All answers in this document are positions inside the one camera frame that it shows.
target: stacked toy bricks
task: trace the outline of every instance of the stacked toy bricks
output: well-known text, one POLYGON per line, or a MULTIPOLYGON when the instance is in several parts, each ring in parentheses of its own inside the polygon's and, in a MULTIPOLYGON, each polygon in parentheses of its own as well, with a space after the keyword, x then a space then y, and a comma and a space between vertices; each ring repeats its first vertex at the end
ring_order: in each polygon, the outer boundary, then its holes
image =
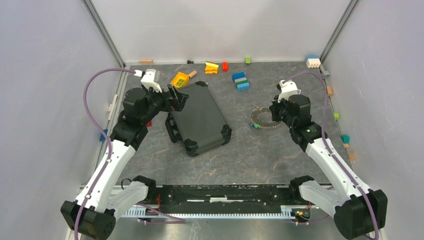
POLYGON ((237 91, 239 92, 248 90, 251 87, 244 72, 233 74, 232 81, 235 83, 235 86, 237 87, 237 91))
POLYGON ((205 74, 217 74, 218 73, 218 68, 220 67, 218 64, 216 64, 215 62, 211 62, 211 61, 207 61, 205 62, 206 67, 204 69, 204 73, 205 74))

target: red object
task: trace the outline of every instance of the red object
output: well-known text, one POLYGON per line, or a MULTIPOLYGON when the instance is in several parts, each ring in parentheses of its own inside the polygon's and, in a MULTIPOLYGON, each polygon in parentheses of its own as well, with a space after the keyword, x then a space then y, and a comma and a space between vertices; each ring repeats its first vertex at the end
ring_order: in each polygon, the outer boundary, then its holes
POLYGON ((224 72, 228 71, 228 63, 226 61, 223 61, 222 62, 222 70, 224 72))

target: black suitcase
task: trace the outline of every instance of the black suitcase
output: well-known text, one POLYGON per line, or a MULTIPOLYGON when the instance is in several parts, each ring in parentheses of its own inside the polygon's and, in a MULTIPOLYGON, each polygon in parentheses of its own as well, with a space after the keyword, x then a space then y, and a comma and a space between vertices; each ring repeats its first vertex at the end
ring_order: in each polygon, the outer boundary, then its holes
POLYGON ((183 141, 190 157, 227 144, 231 128, 217 106, 208 85, 197 81, 178 88, 188 99, 182 111, 168 113, 165 121, 173 143, 183 141))

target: gray table surface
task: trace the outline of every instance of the gray table surface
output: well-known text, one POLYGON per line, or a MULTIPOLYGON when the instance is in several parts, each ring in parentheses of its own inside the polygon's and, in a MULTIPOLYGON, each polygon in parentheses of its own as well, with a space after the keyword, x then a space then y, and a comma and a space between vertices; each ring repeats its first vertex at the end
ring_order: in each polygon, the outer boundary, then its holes
MULTIPOLYGON (((140 148, 129 160, 117 184, 124 178, 142 175, 156 180, 159 185, 192 184, 288 184, 294 177, 310 175, 319 183, 329 180, 281 124, 274 129, 250 127, 251 113, 255 108, 269 107, 279 92, 276 84, 298 72, 311 70, 304 62, 229 63, 228 72, 205 74, 205 64, 134 65, 131 70, 153 68, 160 71, 158 83, 166 89, 178 72, 197 71, 189 83, 208 83, 211 94, 232 128, 231 141, 196 157, 189 157, 182 142, 172 143, 165 128, 165 112, 159 113, 148 128, 149 133, 140 148), (232 74, 244 72, 250 89, 237 92, 232 74)), ((293 80, 301 93, 311 100, 312 120, 322 123, 324 91, 321 83, 311 75, 293 80)), ((129 74, 124 92, 141 87, 140 80, 129 74)), ((340 129, 329 107, 325 131, 338 153, 346 160, 340 138, 340 129)))

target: blue toy brick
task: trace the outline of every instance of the blue toy brick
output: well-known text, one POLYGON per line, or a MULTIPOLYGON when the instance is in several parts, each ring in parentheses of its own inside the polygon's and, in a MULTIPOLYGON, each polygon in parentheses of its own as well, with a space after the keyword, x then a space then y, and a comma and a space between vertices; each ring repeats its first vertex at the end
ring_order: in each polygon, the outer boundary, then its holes
POLYGON ((306 59, 319 59, 320 56, 315 56, 315 55, 309 55, 306 57, 306 59))
MULTIPOLYGON (((103 130, 103 132, 105 133, 105 134, 108 134, 108 129, 106 128, 106 129, 104 129, 103 130)), ((103 134, 100 134, 100 142, 104 142, 106 140, 106 138, 103 136, 103 134)))
POLYGON ((251 85, 248 82, 246 82, 243 84, 239 84, 236 87, 237 87, 237 91, 241 92, 241 91, 248 90, 251 87, 251 85))
POLYGON ((234 82, 236 79, 241 79, 241 78, 245 78, 246 75, 244 72, 239 72, 239 73, 234 73, 232 75, 232 81, 234 82))
POLYGON ((349 141, 351 140, 351 138, 346 134, 342 134, 340 137, 341 137, 341 140, 343 141, 343 144, 348 144, 349 141))

